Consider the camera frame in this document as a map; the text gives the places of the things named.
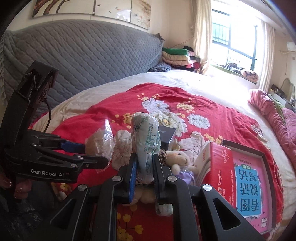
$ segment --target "red floral bedspread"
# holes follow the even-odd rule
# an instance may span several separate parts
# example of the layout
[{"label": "red floral bedspread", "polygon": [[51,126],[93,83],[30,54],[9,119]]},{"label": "red floral bedspread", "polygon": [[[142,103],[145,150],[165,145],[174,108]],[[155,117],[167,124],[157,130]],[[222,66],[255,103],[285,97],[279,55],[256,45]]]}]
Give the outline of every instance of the red floral bedspread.
[{"label": "red floral bedspread", "polygon": [[[278,167],[271,152],[262,142],[258,123],[232,108],[219,105],[202,96],[195,96],[176,87],[141,84],[113,95],[90,107],[85,114],[65,120],[53,134],[70,141],[84,143],[108,119],[115,135],[118,130],[130,130],[135,112],[153,114],[159,123],[177,128],[176,148],[185,151],[194,161],[209,141],[231,140],[265,153],[276,191],[276,223],[281,221],[283,190]],[[68,195],[79,184],[94,186],[116,175],[112,167],[102,173],[83,170],[76,184],[53,184],[61,196]],[[160,217],[154,204],[137,203],[118,206],[118,240],[173,240],[172,217]]]}]

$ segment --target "pink blanket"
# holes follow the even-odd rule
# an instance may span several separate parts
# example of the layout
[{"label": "pink blanket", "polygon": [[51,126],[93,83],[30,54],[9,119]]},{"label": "pink blanket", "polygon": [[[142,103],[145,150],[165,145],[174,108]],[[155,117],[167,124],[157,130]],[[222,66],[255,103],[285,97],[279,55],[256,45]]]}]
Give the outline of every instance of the pink blanket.
[{"label": "pink blanket", "polygon": [[289,109],[283,108],[282,111],[286,122],[284,124],[274,107],[274,102],[266,93],[260,89],[251,89],[250,95],[248,102],[260,110],[272,126],[279,143],[296,171],[296,114]]}]

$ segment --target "white bedsheet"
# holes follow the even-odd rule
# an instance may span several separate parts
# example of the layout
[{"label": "white bedsheet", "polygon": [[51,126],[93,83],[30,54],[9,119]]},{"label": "white bedsheet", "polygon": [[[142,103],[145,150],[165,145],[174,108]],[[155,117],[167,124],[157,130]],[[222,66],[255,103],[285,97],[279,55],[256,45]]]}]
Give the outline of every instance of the white bedsheet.
[{"label": "white bedsheet", "polygon": [[[52,119],[47,132],[51,133],[64,120],[85,113],[89,107],[105,98],[127,91],[142,83],[158,83],[166,86],[180,87],[191,94],[201,95],[216,103],[234,108],[257,120],[263,137],[268,141],[272,155],[281,173],[284,187],[284,212],[281,227],[277,231],[276,237],[273,238],[273,240],[276,240],[296,210],[295,172],[267,120],[247,102],[249,89],[257,88],[256,85],[223,71],[216,71],[214,69],[211,71],[210,75],[214,77],[174,69],[166,73],[142,73],[82,91],[52,110]],[[43,116],[34,125],[33,129],[43,131],[47,121],[48,114]]]}]

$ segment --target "purple cloth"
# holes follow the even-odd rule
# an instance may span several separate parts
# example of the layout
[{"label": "purple cloth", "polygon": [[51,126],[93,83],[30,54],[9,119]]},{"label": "purple cloth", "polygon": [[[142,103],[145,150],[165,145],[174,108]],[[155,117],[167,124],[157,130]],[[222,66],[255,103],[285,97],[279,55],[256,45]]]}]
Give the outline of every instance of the purple cloth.
[{"label": "purple cloth", "polygon": [[194,185],[195,183],[193,172],[180,172],[179,175],[176,175],[176,177],[181,178],[189,185]]}]

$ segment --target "gray headboard cover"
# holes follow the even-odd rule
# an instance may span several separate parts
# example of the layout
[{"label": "gray headboard cover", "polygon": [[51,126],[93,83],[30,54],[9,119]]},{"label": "gray headboard cover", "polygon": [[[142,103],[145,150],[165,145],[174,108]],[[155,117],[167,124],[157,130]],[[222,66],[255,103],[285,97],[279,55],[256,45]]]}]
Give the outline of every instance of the gray headboard cover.
[{"label": "gray headboard cover", "polygon": [[[61,20],[6,31],[0,40],[0,97],[7,106],[34,60],[59,74],[48,92],[51,108],[82,90],[147,72],[161,58],[159,34],[108,22]],[[47,111],[41,105],[36,116]]]}]

